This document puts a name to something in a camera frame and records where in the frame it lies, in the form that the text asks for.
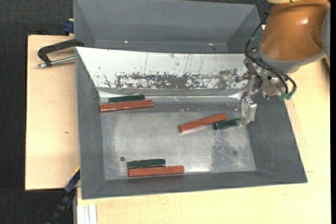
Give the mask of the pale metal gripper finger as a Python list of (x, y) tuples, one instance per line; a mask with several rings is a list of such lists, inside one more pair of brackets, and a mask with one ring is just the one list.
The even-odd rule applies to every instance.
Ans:
[(240, 103), (241, 122), (248, 124), (255, 120), (257, 103), (252, 99), (242, 99)]
[(226, 90), (234, 87), (243, 88), (243, 81), (248, 79), (247, 73), (238, 74), (238, 69), (229, 69), (219, 72), (218, 89)]

